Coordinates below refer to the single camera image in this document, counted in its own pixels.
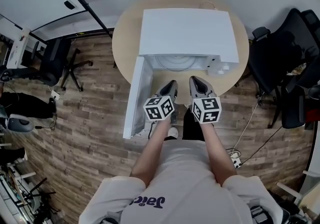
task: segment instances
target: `wooden table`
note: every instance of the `wooden table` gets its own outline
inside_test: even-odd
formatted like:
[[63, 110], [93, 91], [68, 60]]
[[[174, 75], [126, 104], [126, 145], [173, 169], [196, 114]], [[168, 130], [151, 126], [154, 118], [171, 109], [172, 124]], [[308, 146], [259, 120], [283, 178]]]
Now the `wooden table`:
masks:
[[[234, 71], [217, 77], [208, 76], [206, 70], [184, 72], [155, 71], [151, 93], [154, 93], [163, 83], [177, 80], [178, 97], [175, 102], [177, 104], [189, 104], [191, 102], [189, 78], [192, 75], [202, 77], [210, 82], [218, 96], [229, 90], [239, 80], [248, 62], [248, 36], [240, 19], [230, 11], [225, 3], [221, 0], [140, 0], [120, 16], [114, 29], [112, 40], [115, 62], [129, 83], [131, 83], [135, 69], [135, 60], [139, 54], [143, 11], [145, 9], [161, 8], [199, 8], [201, 3], [203, 9], [214, 9], [215, 6], [218, 10], [229, 12], [239, 54], [239, 66]], [[190, 40], [193, 37], [192, 33], [192, 27], [190, 27]]]

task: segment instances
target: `white t-shirt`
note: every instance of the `white t-shirt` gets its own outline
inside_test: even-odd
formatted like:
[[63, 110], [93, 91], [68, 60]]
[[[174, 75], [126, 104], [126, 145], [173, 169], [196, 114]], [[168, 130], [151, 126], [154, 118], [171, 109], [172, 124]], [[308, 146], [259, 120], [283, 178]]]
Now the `white t-shirt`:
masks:
[[134, 177], [104, 179], [79, 224], [100, 223], [113, 212], [121, 212], [121, 224], [250, 224], [248, 203], [262, 206], [280, 224], [283, 212], [258, 177], [232, 176], [222, 186], [216, 182], [205, 146], [202, 141], [165, 141], [147, 188]]

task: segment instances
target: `open cabinet door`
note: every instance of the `open cabinet door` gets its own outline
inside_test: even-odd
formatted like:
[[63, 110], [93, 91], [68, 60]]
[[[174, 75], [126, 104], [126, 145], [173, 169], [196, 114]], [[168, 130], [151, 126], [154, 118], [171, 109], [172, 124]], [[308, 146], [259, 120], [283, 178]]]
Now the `open cabinet door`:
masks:
[[150, 96], [153, 69], [144, 57], [137, 57], [131, 82], [123, 137], [130, 139], [144, 129], [146, 115], [143, 105]]

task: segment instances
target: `office chair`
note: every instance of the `office chair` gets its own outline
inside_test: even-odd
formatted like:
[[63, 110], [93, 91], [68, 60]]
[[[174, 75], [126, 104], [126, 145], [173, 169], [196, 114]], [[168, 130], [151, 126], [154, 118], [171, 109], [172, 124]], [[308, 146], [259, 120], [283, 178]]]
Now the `office chair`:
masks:
[[311, 99], [320, 100], [320, 85], [312, 86], [308, 91], [308, 95]]
[[[274, 101], [277, 108], [271, 125], [268, 125], [269, 129], [273, 127], [284, 107], [281, 94], [283, 100], [290, 102], [290, 105], [296, 105], [297, 102], [304, 103], [299, 99], [303, 93], [300, 87], [293, 86], [290, 93], [284, 93], [283, 90], [279, 91], [278, 86], [287, 86], [287, 83], [290, 83], [286, 78], [287, 73], [300, 64], [311, 62], [319, 55], [319, 28], [320, 21], [313, 11], [301, 13], [297, 9], [292, 9], [284, 23], [274, 33], [265, 27], [253, 31], [254, 40], [249, 49], [248, 67], [259, 85], [256, 96], [259, 98], [263, 93], [270, 94], [275, 91]], [[301, 122], [296, 122], [295, 125], [302, 123], [304, 117], [297, 119]]]
[[74, 74], [74, 70], [78, 67], [82, 67], [86, 64], [93, 65], [92, 61], [84, 61], [75, 64], [75, 57], [80, 53], [79, 49], [76, 49], [69, 63], [67, 62], [67, 55], [71, 46], [70, 40], [54, 39], [48, 42], [48, 45], [44, 51], [43, 56], [37, 52], [38, 42], [36, 43], [31, 58], [38, 57], [41, 60], [40, 69], [35, 68], [21, 68], [21, 69], [7, 69], [5, 66], [0, 67], [0, 81], [6, 82], [11, 79], [30, 79], [39, 80], [46, 85], [54, 86], [58, 83], [64, 70], [65, 75], [61, 83], [61, 89], [66, 90], [65, 82], [70, 75], [78, 90], [81, 92], [83, 88], [79, 86]]

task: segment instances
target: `electrical outlet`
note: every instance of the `electrical outlet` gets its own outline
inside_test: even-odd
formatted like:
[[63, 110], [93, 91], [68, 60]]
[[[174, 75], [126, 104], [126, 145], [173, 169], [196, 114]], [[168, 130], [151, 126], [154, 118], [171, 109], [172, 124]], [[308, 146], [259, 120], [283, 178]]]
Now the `electrical outlet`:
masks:
[[241, 161], [240, 161], [240, 154], [237, 152], [234, 152], [232, 155], [230, 155], [232, 162], [234, 163], [234, 167], [236, 169], [240, 168]]
[[59, 98], [60, 98], [60, 95], [59, 95], [56, 91], [54, 91], [54, 90], [52, 90], [51, 96], [52, 96], [55, 100], [59, 100]]

